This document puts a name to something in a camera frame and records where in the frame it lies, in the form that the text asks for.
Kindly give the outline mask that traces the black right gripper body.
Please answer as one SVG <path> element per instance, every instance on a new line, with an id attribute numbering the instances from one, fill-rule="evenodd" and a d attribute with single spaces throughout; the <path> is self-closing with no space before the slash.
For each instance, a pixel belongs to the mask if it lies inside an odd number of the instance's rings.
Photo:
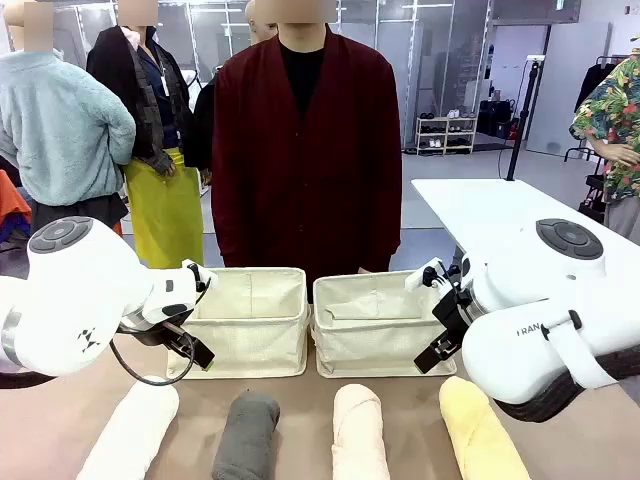
<path id="1" fill-rule="evenodd" d="M 453 287 L 434 307 L 433 315 L 445 327 L 445 331 L 432 343 L 437 353 L 455 353 L 461 347 L 471 323 L 466 313 L 471 303 L 472 296 L 468 289 Z"/>

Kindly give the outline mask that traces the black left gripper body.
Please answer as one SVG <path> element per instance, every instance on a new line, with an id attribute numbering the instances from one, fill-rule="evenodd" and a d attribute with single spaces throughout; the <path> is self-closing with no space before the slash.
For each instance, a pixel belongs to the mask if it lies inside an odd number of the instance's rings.
<path id="1" fill-rule="evenodd" d="M 181 326 L 169 321 L 156 324 L 149 333 L 159 344 L 175 353 L 196 352 L 196 339 Z"/>

